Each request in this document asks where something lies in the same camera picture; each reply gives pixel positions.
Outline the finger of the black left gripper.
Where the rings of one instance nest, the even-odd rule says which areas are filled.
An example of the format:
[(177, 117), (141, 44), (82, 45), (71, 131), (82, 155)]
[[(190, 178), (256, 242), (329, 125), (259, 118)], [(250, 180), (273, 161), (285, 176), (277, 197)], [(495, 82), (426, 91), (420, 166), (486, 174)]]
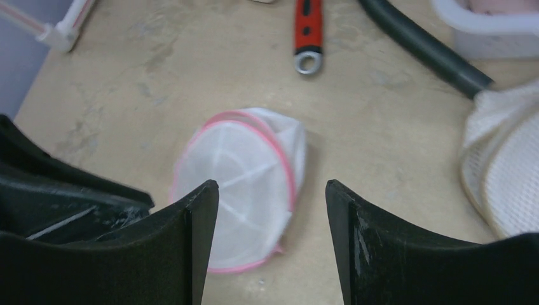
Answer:
[(1, 115), (1, 232), (52, 244), (95, 240), (153, 207), (144, 191), (50, 156)]

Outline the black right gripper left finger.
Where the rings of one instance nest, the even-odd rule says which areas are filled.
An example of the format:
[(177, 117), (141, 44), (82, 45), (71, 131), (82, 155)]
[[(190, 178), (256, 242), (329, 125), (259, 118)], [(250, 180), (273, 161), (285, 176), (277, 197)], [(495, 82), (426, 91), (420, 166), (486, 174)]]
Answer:
[(96, 241), (1, 234), (2, 304), (200, 304), (219, 201), (208, 180)]

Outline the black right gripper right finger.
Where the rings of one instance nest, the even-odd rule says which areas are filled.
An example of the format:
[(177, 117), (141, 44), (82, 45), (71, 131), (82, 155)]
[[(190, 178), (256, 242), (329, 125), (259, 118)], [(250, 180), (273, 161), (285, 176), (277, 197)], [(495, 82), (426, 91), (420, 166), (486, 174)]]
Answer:
[(353, 304), (537, 304), (538, 235), (487, 244), (416, 226), (338, 180), (325, 188), (343, 300)]

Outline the pink-rimmed mesh laundry bag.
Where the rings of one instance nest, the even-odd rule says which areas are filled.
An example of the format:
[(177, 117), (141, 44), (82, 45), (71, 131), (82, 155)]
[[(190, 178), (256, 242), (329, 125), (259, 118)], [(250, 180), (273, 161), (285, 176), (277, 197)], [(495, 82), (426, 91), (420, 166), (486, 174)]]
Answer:
[(261, 107), (220, 112), (197, 129), (176, 162), (169, 200), (217, 182), (211, 273), (241, 273), (281, 251), (307, 152), (302, 122)]

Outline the white plastic basket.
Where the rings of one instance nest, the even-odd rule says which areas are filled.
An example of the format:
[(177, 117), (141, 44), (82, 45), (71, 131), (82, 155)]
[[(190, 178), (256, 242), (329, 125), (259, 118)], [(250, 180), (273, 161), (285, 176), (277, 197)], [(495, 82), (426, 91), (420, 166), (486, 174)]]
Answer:
[(466, 59), (538, 57), (538, 12), (488, 15), (469, 1), (432, 1), (437, 16), (451, 28), (453, 48)]

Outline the white PVC pipe frame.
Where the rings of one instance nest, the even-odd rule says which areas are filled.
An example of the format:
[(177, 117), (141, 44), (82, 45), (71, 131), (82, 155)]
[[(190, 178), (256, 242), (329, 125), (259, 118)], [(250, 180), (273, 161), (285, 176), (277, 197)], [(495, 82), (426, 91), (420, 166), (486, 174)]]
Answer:
[(1, 17), (32, 34), (36, 41), (67, 53), (77, 43), (81, 27), (94, 5), (95, 0), (75, 0), (64, 18), (53, 25), (34, 18), (6, 1), (1, 1)]

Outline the red-handled adjustable wrench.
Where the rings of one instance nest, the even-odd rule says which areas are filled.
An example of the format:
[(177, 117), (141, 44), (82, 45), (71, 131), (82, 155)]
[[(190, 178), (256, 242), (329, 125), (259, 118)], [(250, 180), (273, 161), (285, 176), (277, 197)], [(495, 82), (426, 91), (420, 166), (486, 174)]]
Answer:
[(294, 68), (310, 76), (322, 66), (324, 40), (322, 0), (296, 1), (294, 14)]

